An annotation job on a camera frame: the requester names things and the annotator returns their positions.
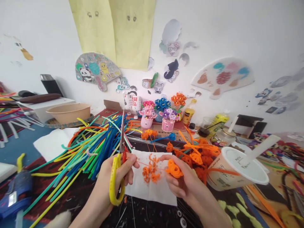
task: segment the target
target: white wall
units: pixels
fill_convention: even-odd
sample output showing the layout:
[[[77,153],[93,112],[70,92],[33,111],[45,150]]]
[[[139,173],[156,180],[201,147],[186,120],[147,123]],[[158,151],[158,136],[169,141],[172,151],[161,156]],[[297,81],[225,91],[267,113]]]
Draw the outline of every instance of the white wall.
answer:
[[[292,75],[304,66],[300,57],[304,53],[303,12],[303,0],[157,0],[150,56],[155,59],[154,70],[160,77],[165,65],[174,60],[158,47],[170,19],[182,23],[179,40],[183,44],[195,41],[200,45],[197,50],[187,49],[189,65],[183,67],[180,63],[180,75],[173,84],[166,83],[164,93],[170,97],[177,91],[187,94],[194,75],[205,65],[223,57],[239,57],[252,67],[255,83],[226,92],[218,100],[210,100],[210,92],[198,88],[202,96],[193,121],[199,124],[201,117],[214,116],[228,108],[231,117],[245,114],[265,118],[267,132],[302,130],[304,105],[296,111],[271,115],[260,110],[254,96],[269,82]],[[24,59],[14,38],[4,34],[20,39],[34,61]],[[103,99],[109,99],[122,104],[115,82],[108,84],[107,92],[101,92],[96,85],[76,80],[75,61],[81,48],[68,0],[2,0],[0,42],[0,81],[10,90],[45,93],[39,75],[49,73],[59,81],[66,96],[78,102],[103,106]],[[149,95],[141,87],[142,79],[152,78],[153,71],[122,71],[143,98],[160,97]]]

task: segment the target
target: yellow bottle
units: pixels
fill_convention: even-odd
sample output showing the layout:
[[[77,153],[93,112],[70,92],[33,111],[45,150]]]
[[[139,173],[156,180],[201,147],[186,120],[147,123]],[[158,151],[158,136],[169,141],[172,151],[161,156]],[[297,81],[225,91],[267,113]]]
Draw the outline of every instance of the yellow bottle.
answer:
[[[183,123],[188,126],[190,124],[191,118],[193,114],[195,113],[195,106],[196,106],[196,99],[192,99],[191,103],[188,105],[188,107],[185,109],[185,114],[183,117]]]
[[[211,125],[215,125],[215,124],[217,124],[217,123],[219,123],[219,122],[221,122],[221,123],[219,123],[218,125],[216,125],[216,126],[214,126],[214,127],[211,127],[211,128],[209,129],[209,131],[210,131],[209,136],[214,136],[214,134],[215,134],[219,129],[221,129],[221,127],[229,120],[229,113],[230,113],[230,111],[227,110],[227,109],[225,109],[224,112],[219,113],[219,114],[217,114],[217,115],[215,116],[215,118],[214,118],[213,121],[211,122]]]

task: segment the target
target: blue floor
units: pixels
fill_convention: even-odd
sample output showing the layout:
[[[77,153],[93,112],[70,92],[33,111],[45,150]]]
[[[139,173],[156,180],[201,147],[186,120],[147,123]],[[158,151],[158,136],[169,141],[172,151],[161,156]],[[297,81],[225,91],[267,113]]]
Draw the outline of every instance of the blue floor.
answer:
[[[32,125],[31,128],[34,128],[35,131],[28,129],[23,129],[18,132],[18,139],[15,139],[14,136],[9,137],[9,142],[5,144],[5,148],[0,148],[0,162],[14,164],[16,165],[17,158],[25,153],[23,158],[23,166],[27,166],[35,161],[37,158],[41,157],[40,153],[35,149],[33,142],[39,139],[42,136],[49,134],[54,129],[42,128],[37,125]],[[23,227],[28,228],[32,225],[33,221],[24,219]],[[39,223],[36,227],[44,227],[45,224]],[[0,221],[0,227],[15,227],[15,218],[4,219]]]

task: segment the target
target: small flower pot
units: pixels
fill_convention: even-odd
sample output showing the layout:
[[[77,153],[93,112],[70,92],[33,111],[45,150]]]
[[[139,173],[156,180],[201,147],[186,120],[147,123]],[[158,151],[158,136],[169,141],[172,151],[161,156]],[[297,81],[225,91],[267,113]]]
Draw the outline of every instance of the small flower pot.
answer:
[[[140,126],[143,129],[150,129],[152,126],[152,122],[153,122],[153,119],[148,119],[148,118],[142,117],[142,120],[140,121]]]
[[[159,111],[156,111],[156,113],[157,113],[157,117],[155,118],[155,121],[161,123],[162,122],[162,116],[159,114]]]
[[[178,110],[176,116],[177,116],[177,117],[180,117],[180,120],[176,120],[176,122],[180,122],[180,121],[181,121],[181,118],[182,118],[182,111],[181,111],[181,110]]]
[[[161,129],[165,132],[172,132],[175,120],[162,119]]]

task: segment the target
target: yellow scissors handle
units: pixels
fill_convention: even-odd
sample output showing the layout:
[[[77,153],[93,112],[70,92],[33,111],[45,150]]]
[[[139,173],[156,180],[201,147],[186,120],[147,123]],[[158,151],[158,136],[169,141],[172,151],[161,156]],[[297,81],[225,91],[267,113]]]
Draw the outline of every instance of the yellow scissors handle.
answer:
[[[113,204],[114,206],[120,205],[120,203],[124,198],[124,193],[125,193],[124,179],[122,179],[120,182],[120,195],[118,199],[116,198],[117,195],[115,191],[116,170],[121,166],[120,156],[121,154],[118,154],[117,157],[115,157],[113,160],[111,178],[110,178],[109,194],[110,194],[111,204]]]

